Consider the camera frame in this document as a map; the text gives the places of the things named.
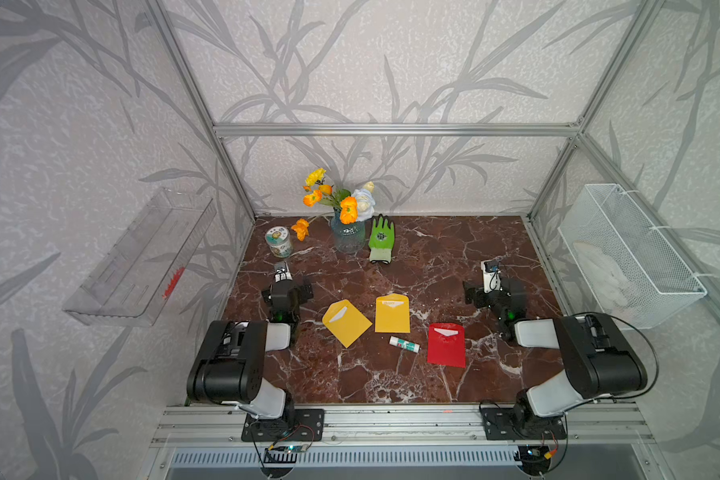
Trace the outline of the white green glue stick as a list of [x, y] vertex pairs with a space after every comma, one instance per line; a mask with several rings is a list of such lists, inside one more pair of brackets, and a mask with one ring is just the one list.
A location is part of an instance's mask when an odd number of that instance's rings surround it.
[[401, 338], [398, 338], [396, 336], [391, 336], [389, 339], [389, 344], [395, 347], [398, 347], [400, 349], [410, 351], [413, 353], [418, 353], [420, 351], [420, 345], [416, 344], [414, 342], [404, 340]]

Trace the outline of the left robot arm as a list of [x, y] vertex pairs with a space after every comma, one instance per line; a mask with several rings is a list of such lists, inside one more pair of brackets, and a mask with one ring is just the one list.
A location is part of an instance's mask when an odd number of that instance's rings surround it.
[[308, 278], [275, 281], [262, 292], [270, 316], [262, 321], [210, 323], [187, 377], [192, 402], [236, 404], [263, 421], [295, 422], [293, 400], [264, 378], [265, 355], [290, 347], [300, 307], [313, 298]]

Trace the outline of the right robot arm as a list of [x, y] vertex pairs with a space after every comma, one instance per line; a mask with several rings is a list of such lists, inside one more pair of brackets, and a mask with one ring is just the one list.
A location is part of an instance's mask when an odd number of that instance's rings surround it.
[[563, 369], [516, 396], [518, 424], [556, 420], [567, 411], [602, 397], [615, 398], [648, 386], [643, 362], [626, 340], [617, 319], [601, 312], [528, 319], [522, 285], [501, 281], [497, 287], [463, 284], [465, 302], [489, 309], [500, 337], [526, 348], [557, 350]]

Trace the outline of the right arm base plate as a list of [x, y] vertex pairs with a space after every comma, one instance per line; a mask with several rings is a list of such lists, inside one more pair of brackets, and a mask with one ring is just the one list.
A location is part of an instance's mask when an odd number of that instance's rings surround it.
[[478, 411], [487, 440], [560, 441], [568, 437], [562, 416], [539, 417], [522, 404], [481, 403]]

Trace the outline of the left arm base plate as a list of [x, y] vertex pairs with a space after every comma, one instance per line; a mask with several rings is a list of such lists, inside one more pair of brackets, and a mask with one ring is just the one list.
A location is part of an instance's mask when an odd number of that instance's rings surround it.
[[325, 426], [325, 410], [296, 408], [276, 419], [255, 419], [248, 414], [243, 424], [241, 441], [246, 443], [320, 441]]

